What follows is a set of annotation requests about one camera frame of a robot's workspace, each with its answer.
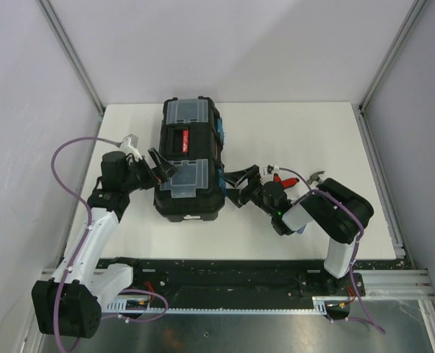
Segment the black plastic toolbox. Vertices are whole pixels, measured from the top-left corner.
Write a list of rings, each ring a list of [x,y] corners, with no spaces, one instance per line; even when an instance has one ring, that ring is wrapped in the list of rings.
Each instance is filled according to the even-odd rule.
[[[224,129],[209,97],[163,104],[159,152],[177,173],[154,192],[155,209],[171,222],[213,221],[225,204]]]

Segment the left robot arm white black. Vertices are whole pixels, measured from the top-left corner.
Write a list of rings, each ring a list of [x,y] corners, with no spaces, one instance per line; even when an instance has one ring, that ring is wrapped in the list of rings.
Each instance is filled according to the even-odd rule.
[[[91,338],[98,330],[103,309],[121,291],[134,294],[143,288],[144,275],[129,265],[112,264],[99,276],[94,271],[130,204],[130,194],[156,188],[177,173],[177,167],[155,149],[150,149],[149,155],[155,167],[133,147],[102,156],[102,174],[86,201],[82,234],[51,278],[38,280],[32,288],[43,334]]]

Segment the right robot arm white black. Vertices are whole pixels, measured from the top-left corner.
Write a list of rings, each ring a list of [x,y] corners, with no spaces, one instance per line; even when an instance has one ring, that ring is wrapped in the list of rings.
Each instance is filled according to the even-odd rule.
[[[308,179],[289,168],[293,178],[281,179],[280,169],[266,167],[272,179],[262,181],[260,168],[249,168],[222,174],[230,186],[227,197],[238,208],[251,202],[271,217],[279,235],[301,234],[314,222],[329,237],[323,269],[310,288],[330,295],[340,294],[353,273],[359,242],[369,220],[374,216],[372,205],[356,192],[335,179],[321,179],[318,171]]]

